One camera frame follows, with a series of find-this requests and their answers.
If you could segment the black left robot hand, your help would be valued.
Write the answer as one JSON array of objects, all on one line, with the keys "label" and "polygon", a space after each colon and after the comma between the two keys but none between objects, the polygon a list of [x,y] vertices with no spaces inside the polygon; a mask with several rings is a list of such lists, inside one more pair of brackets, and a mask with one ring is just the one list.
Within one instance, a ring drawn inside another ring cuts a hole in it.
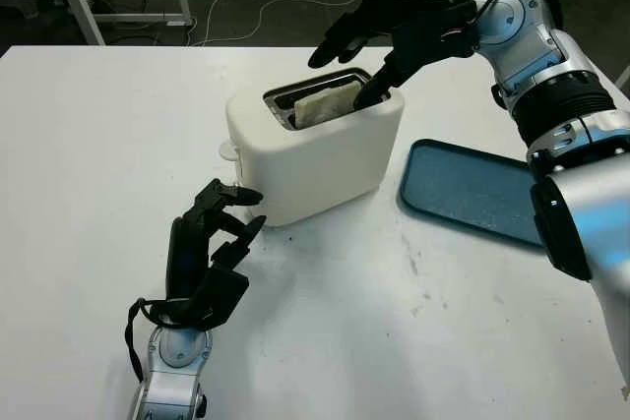
[{"label": "black left robot hand", "polygon": [[166,266],[168,299],[191,297],[205,277],[209,262],[233,270],[249,253],[249,245],[266,218],[244,223],[227,207],[253,207],[263,195],[253,189],[213,179],[194,198],[192,207],[171,224]]}]

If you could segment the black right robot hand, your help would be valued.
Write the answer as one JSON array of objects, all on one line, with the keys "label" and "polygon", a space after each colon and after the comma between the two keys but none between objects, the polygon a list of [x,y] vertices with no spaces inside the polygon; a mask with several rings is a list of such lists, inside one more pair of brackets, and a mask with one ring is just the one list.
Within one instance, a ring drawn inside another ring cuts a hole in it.
[{"label": "black right robot hand", "polygon": [[321,68],[333,60],[347,63],[370,39],[388,36],[392,50],[353,102],[354,109],[364,109],[424,66],[472,56],[478,45],[476,12],[473,0],[362,0],[329,27],[308,66]]}]

